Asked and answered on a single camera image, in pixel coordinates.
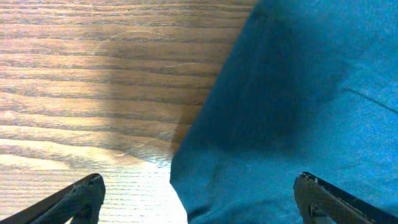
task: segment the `blurred dark object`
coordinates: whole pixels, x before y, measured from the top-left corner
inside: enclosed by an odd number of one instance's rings
[[[104,197],[102,176],[90,174],[0,223],[98,223]]]
[[[308,172],[294,183],[294,197],[305,224],[398,223],[398,218]]]

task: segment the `wooden surface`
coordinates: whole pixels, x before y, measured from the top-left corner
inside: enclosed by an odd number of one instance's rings
[[[254,3],[0,3],[0,219],[98,172],[101,223],[184,223],[170,160]]]

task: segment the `brown wood grain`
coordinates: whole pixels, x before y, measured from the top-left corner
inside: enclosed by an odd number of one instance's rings
[[[170,161],[255,0],[0,3],[0,219],[84,176],[100,223],[185,223]]]

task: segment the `blue cloth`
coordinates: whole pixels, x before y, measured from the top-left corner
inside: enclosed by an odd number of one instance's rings
[[[172,161],[190,223],[302,223],[311,172],[398,215],[398,2],[261,1]]]

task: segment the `blue fabric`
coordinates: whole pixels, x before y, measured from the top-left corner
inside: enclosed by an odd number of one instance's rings
[[[190,223],[302,223],[301,171],[398,215],[397,136],[397,1],[261,1],[170,182]]]

